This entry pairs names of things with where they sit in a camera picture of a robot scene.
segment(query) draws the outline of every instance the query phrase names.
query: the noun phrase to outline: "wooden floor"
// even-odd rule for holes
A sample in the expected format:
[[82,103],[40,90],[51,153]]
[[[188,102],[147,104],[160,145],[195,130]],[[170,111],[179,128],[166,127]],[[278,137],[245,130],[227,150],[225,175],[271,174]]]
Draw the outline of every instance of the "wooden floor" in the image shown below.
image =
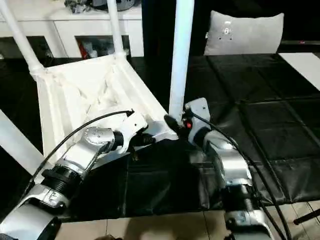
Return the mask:
[[[320,201],[280,206],[293,240],[320,240],[320,221],[311,219],[301,225],[293,220],[320,208]],[[274,206],[268,210],[283,230]],[[279,236],[271,227],[275,240]],[[223,240],[226,230],[223,211],[206,211],[161,216],[142,216],[64,223],[56,240],[94,240],[106,235],[125,240]]]
[[[290,232],[293,240],[320,240],[320,221],[318,218],[313,218],[309,221],[301,223],[300,225],[294,225],[293,221],[296,218],[302,217],[313,210],[320,209],[320,201],[299,202],[294,204],[286,204],[280,206],[284,217],[289,225]],[[268,210],[283,230],[280,218],[277,214],[274,206],[268,207]],[[279,236],[276,234],[274,228],[271,230],[274,233],[275,239],[279,240]]]

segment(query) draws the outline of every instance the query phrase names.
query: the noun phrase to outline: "gray pillow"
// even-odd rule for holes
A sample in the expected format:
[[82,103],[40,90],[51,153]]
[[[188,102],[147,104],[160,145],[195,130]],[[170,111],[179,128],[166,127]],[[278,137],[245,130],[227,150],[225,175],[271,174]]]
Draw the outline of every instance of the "gray pillow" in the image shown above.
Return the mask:
[[247,18],[211,11],[204,55],[275,53],[281,42],[283,26],[283,13]]

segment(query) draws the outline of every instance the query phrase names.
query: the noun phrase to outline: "black table surface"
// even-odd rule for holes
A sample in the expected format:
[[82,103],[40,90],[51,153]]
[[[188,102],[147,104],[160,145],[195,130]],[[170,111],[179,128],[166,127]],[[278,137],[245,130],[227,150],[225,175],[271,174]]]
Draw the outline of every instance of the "black table surface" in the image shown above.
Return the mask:
[[[45,66],[78,61],[53,59]],[[168,110],[171,61],[129,62]],[[0,108],[42,149],[37,86],[23,60],[0,61]],[[264,173],[280,204],[320,199],[320,92],[276,54],[189,59],[185,102],[207,99],[211,121],[234,138]],[[1,217],[30,175],[3,149]],[[251,169],[263,201],[270,196]],[[88,221],[221,207],[212,162],[182,140],[163,140],[91,171],[63,216]]]

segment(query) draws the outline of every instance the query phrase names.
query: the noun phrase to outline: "white cabinet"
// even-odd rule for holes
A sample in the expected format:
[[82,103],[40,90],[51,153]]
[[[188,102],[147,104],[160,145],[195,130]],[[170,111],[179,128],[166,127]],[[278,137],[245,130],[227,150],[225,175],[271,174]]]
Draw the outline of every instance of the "white cabinet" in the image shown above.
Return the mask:
[[[19,21],[26,36],[43,36],[55,58],[67,57],[53,21]],[[0,22],[0,38],[12,37],[6,22]]]
[[[81,58],[77,37],[107,36],[111,39],[110,16],[107,12],[92,10],[72,14],[64,6],[64,0],[10,0],[8,3],[25,35],[43,36],[55,58]],[[121,34],[128,38],[130,55],[142,57],[141,4],[118,12],[118,18]],[[0,15],[0,38],[11,36],[10,29]]]
[[[55,21],[54,24],[69,58],[81,58],[76,37],[112,35],[110,20],[68,20]],[[119,20],[119,25],[121,35],[128,36],[131,56],[143,56],[142,21]]]

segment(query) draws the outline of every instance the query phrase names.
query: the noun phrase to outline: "white chair leg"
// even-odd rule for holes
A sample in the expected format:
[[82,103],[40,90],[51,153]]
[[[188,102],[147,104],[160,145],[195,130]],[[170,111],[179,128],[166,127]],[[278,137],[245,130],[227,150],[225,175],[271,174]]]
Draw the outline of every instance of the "white chair leg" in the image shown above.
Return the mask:
[[6,0],[0,0],[0,11],[2,16],[4,17],[6,23],[10,27],[12,31],[13,38],[18,45],[25,61],[28,64],[29,71],[34,73],[38,70],[43,69],[44,67],[37,59],[35,52],[33,51],[30,43],[28,42],[27,37],[22,32],[17,20],[15,19],[14,15],[12,14]]
[[1,110],[0,123],[0,146],[33,175],[45,157]]
[[114,44],[114,51],[116,55],[125,55],[124,46],[122,43],[122,37],[119,27],[118,9],[116,0],[107,0],[108,11],[110,15],[112,38]]
[[195,0],[177,0],[171,72],[169,114],[181,121]]

